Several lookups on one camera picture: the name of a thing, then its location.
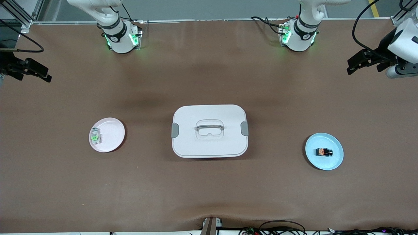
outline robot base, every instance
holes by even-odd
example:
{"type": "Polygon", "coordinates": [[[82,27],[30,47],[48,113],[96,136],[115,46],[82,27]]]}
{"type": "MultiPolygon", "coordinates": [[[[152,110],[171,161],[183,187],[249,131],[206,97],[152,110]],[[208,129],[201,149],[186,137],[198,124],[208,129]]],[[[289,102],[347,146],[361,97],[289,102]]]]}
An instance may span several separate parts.
{"type": "Polygon", "coordinates": [[[120,54],[128,53],[133,49],[139,50],[141,48],[142,30],[138,30],[138,27],[129,21],[123,21],[123,23],[127,26],[127,30],[119,42],[112,42],[106,37],[109,49],[120,54]]]}
{"type": "Polygon", "coordinates": [[[280,28],[279,32],[284,33],[285,35],[279,35],[279,40],[281,46],[286,46],[292,51],[305,51],[314,43],[316,33],[312,36],[311,40],[302,40],[301,37],[295,33],[295,21],[296,19],[292,19],[284,23],[285,27],[280,28]]]}

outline green led light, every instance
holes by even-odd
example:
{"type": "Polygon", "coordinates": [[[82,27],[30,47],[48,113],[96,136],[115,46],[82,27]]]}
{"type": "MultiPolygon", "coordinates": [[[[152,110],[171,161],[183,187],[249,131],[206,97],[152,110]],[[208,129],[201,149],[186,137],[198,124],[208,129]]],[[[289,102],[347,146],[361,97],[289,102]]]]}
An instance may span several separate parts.
{"type": "Polygon", "coordinates": [[[106,41],[107,41],[107,45],[108,45],[109,47],[111,47],[110,42],[109,42],[109,39],[107,38],[106,34],[104,35],[104,38],[105,38],[105,39],[106,39],[106,41]]]}
{"type": "Polygon", "coordinates": [[[292,35],[292,31],[288,30],[287,33],[283,36],[282,42],[286,44],[289,41],[290,35],[292,35]]]}
{"type": "Polygon", "coordinates": [[[315,36],[316,36],[316,32],[315,32],[315,34],[312,36],[312,41],[311,41],[311,44],[312,44],[312,43],[314,43],[315,36]]]}
{"type": "Polygon", "coordinates": [[[134,46],[138,45],[138,37],[137,36],[130,34],[130,39],[131,39],[132,44],[134,46]]]}

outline metal frame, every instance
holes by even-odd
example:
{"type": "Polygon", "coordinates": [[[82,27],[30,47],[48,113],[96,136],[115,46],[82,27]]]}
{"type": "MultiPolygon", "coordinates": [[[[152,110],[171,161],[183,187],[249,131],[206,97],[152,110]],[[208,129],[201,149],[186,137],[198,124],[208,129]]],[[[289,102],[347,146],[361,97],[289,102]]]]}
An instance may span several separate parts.
{"type": "Polygon", "coordinates": [[[206,223],[200,232],[200,235],[215,235],[216,234],[216,217],[206,218],[206,223]]]}
{"type": "MultiPolygon", "coordinates": [[[[324,18],[323,20],[355,20],[356,18],[324,18]]],[[[379,18],[361,18],[361,20],[387,20],[391,17],[379,17],[379,18]]],[[[228,19],[218,19],[222,21],[253,21],[250,18],[228,18],[228,19]]],[[[287,18],[271,18],[269,20],[287,20],[287,18]]],[[[134,20],[133,22],[140,24],[156,24],[156,23],[179,23],[187,21],[214,21],[214,20],[134,20]]],[[[96,21],[34,21],[34,25],[96,25],[96,21]]]]}
{"type": "Polygon", "coordinates": [[[31,23],[35,21],[35,19],[14,0],[5,0],[1,5],[22,24],[22,28],[29,29],[31,23]]]}
{"type": "Polygon", "coordinates": [[[38,20],[39,12],[42,9],[44,3],[45,0],[38,0],[36,2],[35,9],[32,12],[32,16],[35,18],[35,20],[38,20]]]}
{"type": "MultiPolygon", "coordinates": [[[[406,3],[406,8],[414,8],[418,4],[418,0],[409,0],[408,3],[406,3]]],[[[398,25],[399,22],[402,22],[403,18],[407,14],[407,11],[400,10],[396,13],[396,15],[392,16],[392,23],[394,26],[398,25]]]]}

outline small bottle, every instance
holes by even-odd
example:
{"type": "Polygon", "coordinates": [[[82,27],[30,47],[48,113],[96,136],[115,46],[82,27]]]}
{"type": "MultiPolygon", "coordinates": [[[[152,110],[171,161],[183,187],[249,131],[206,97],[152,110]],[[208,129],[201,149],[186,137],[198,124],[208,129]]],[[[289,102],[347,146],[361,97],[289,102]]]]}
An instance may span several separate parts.
{"type": "Polygon", "coordinates": [[[94,127],[92,129],[92,133],[90,135],[90,139],[92,140],[93,144],[98,144],[100,143],[100,134],[99,134],[99,129],[94,127]]]}
{"type": "Polygon", "coordinates": [[[327,148],[317,148],[316,155],[317,156],[332,156],[332,149],[327,148]]]}

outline gray side clip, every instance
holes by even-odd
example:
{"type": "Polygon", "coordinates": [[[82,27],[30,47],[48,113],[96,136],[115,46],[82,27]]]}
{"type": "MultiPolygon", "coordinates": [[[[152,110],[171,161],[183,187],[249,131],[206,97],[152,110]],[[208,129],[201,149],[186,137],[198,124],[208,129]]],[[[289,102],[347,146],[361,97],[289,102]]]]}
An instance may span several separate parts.
{"type": "Polygon", "coordinates": [[[244,121],[241,123],[241,134],[248,136],[248,122],[244,121]]]}
{"type": "Polygon", "coordinates": [[[171,124],[171,137],[175,138],[177,136],[178,136],[178,124],[173,123],[173,124],[171,124]]]}

